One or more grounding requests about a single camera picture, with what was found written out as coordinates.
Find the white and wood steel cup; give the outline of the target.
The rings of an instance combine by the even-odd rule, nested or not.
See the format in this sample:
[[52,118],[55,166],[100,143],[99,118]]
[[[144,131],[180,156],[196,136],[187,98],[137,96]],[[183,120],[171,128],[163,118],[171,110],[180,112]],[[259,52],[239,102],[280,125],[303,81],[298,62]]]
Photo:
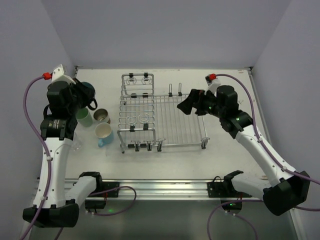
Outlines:
[[104,108],[99,108],[97,109],[94,113],[93,113],[93,118],[97,121],[97,122],[101,122],[101,123],[111,123],[111,119],[110,119],[110,115],[108,113],[108,111]]

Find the clear plastic tumbler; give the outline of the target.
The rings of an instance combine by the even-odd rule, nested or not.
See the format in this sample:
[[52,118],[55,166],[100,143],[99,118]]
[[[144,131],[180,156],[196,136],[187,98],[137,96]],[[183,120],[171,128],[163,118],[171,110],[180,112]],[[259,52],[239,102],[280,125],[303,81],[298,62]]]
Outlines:
[[74,151],[78,151],[80,150],[82,147],[82,141],[80,140],[79,136],[77,135],[77,133],[75,132],[73,134],[73,141],[72,141],[72,145],[71,145],[71,148],[74,150]]

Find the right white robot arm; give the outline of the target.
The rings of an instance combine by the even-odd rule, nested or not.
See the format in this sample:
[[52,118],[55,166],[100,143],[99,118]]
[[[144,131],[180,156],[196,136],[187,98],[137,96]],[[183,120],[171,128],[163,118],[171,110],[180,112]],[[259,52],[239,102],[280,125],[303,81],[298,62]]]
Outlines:
[[254,129],[251,116],[239,109],[238,94],[232,86],[219,86],[216,93],[192,89],[177,108],[185,115],[196,109],[198,116],[210,114],[217,117],[222,128],[250,153],[267,177],[262,180],[237,170],[224,176],[226,189],[262,200],[276,216],[306,201],[309,175],[305,171],[297,172]]

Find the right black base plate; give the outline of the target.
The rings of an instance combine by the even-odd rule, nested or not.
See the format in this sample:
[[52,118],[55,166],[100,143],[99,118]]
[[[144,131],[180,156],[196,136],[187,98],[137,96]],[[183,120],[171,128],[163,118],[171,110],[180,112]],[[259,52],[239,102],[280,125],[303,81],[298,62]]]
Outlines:
[[207,195],[209,198],[226,198],[228,191],[225,188],[224,180],[220,176],[215,176],[213,180],[206,183]]

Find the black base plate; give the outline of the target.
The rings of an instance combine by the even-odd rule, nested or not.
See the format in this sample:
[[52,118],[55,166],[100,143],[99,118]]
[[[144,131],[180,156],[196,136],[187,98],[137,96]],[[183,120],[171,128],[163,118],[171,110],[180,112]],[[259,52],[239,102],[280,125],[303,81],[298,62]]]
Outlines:
[[[102,189],[100,190],[101,192],[103,191],[108,191],[114,188],[117,188],[120,186],[120,183],[117,181],[108,181],[108,182],[103,182],[103,186]],[[102,198],[117,198],[119,196],[119,190],[113,190],[113,191],[109,191],[109,192],[104,192],[101,194],[98,194],[97,197],[102,197]]]
[[228,191],[225,188],[224,180],[220,176],[215,176],[213,180],[206,183],[207,195],[209,198],[226,198]]

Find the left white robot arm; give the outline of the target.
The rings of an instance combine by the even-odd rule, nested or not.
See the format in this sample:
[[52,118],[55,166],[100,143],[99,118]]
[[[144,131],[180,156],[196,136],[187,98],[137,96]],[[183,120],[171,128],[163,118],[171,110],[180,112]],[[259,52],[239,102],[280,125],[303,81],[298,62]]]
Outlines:
[[83,172],[76,184],[65,191],[66,167],[78,124],[80,109],[95,103],[95,89],[88,82],[73,78],[53,81],[47,87],[48,105],[37,135],[43,147],[38,190],[23,220],[39,228],[72,228],[77,224],[80,206],[86,198],[102,189],[101,174]]

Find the aluminium front rail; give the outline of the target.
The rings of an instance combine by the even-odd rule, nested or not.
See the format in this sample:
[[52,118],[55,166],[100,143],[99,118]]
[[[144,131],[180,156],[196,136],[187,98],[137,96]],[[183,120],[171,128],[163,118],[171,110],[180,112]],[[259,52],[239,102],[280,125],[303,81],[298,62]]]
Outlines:
[[227,190],[228,197],[209,198],[207,182],[210,180],[114,180],[104,179],[102,182],[119,182],[120,186],[129,186],[135,189],[138,200],[208,200],[208,199],[237,199],[237,198],[263,198],[263,188],[266,188],[266,180],[258,180],[259,185],[253,182],[244,182],[244,186],[238,183],[234,190]]

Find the dark green glossy mug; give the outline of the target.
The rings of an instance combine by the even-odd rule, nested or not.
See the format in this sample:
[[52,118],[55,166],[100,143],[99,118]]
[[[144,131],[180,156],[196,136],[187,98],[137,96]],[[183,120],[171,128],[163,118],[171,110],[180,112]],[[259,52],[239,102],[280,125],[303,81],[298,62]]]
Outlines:
[[83,107],[88,107],[90,110],[94,111],[98,108],[98,103],[95,98],[96,90],[89,82],[81,82],[82,93],[83,93]]

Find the light blue ceramic mug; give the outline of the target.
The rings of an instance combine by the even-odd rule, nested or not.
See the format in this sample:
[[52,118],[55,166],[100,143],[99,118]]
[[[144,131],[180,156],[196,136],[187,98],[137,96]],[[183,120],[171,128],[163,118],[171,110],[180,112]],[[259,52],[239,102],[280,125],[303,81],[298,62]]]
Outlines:
[[114,140],[114,132],[111,125],[107,122],[99,123],[94,130],[95,136],[98,138],[98,147],[103,148]]

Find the mint green plastic cup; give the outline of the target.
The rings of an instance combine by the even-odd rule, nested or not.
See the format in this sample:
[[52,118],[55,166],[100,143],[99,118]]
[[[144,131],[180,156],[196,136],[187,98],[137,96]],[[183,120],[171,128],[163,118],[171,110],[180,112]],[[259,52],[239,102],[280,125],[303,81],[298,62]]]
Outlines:
[[89,128],[93,124],[91,113],[87,108],[81,108],[77,111],[76,120],[84,128]]

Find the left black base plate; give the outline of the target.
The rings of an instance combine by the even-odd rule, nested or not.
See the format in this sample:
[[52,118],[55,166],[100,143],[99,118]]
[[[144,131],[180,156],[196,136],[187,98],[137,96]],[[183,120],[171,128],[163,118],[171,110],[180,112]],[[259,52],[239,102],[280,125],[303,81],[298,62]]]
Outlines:
[[[108,182],[103,182],[103,186],[102,189],[100,190],[101,192],[103,191],[108,191],[114,188],[117,188],[120,186],[120,183],[117,181],[108,181]],[[119,196],[119,190],[113,190],[113,191],[109,191],[109,192],[104,192],[101,194],[98,194],[97,197],[102,197],[102,198],[117,198]]]

